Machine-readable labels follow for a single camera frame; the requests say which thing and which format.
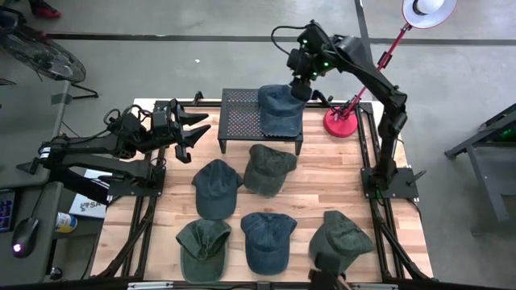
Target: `green baseball cap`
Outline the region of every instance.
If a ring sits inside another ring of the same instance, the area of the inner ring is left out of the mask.
[[[251,159],[243,174],[243,184],[254,193],[266,197],[277,195],[287,173],[296,169],[298,159],[294,154],[278,151],[262,144],[249,149]]]
[[[181,245],[181,272],[190,283],[220,280],[226,263],[227,239],[231,227],[224,221],[199,219],[176,236]]]
[[[339,257],[339,272],[344,272],[359,255],[373,250],[369,236],[355,222],[337,210],[324,212],[324,222],[310,240],[309,256],[317,253]]]

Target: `perforated metal shelf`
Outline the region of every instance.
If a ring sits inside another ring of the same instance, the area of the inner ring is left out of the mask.
[[[218,143],[226,153],[227,140],[295,142],[299,155],[303,133],[297,137],[264,135],[260,130],[260,108],[257,89],[223,89],[218,123]]]

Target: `blue baseball cap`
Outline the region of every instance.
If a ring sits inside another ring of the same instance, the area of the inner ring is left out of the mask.
[[[267,136],[297,137],[302,131],[305,102],[292,96],[289,85],[258,89],[260,129]]]
[[[236,208],[236,192],[242,177],[226,162],[215,159],[193,177],[195,205],[199,215],[209,220],[230,217]]]
[[[240,227],[245,233],[249,268],[260,275],[276,275],[289,264],[290,234],[298,223],[286,214],[250,213]]]

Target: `denim cap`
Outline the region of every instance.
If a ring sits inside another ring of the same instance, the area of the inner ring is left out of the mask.
[[[210,220],[230,217],[235,212],[236,191],[242,183],[242,177],[224,161],[215,159],[208,163],[192,180],[199,215]]]
[[[344,272],[359,255],[373,250],[369,236],[355,222],[337,210],[324,212],[324,222],[310,240],[309,254],[315,261],[317,253],[339,257],[339,272]]]
[[[254,193],[266,197],[277,195],[285,183],[287,173],[296,169],[294,154],[274,150],[261,144],[249,149],[251,159],[243,174],[243,184]]]
[[[302,131],[305,102],[290,94],[289,85],[258,89],[260,129],[267,136],[297,137]]]
[[[289,264],[290,234],[298,223],[286,214],[250,213],[240,221],[245,233],[249,268],[260,275],[276,275]]]
[[[226,241],[231,227],[224,221],[199,219],[176,236],[181,245],[181,272],[190,283],[220,280],[226,262]]]

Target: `white lamp shade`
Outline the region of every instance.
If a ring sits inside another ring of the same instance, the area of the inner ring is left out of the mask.
[[[414,2],[424,14],[414,11]],[[457,6],[457,0],[403,0],[403,17],[411,26],[420,29],[432,28],[443,23]]]

